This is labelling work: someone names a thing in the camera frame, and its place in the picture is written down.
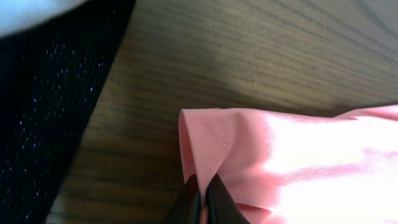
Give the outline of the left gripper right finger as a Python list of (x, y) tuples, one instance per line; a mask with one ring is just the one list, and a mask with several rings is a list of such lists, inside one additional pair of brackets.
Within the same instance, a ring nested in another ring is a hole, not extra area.
[(218, 174), (209, 183), (205, 198), (208, 207), (207, 224), (249, 224)]

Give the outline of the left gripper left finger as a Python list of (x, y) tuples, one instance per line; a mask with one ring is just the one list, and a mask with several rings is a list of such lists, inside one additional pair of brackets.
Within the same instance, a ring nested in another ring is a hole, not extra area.
[(199, 224), (200, 213), (201, 195), (197, 175), (193, 174), (186, 181), (162, 224)]

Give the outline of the pink t-shirt with brown print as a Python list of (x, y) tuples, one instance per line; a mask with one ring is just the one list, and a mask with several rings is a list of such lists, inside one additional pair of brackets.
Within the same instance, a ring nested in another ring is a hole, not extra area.
[(397, 106), (333, 118), (247, 108), (179, 116), (184, 177), (218, 175), (251, 223), (396, 223)]

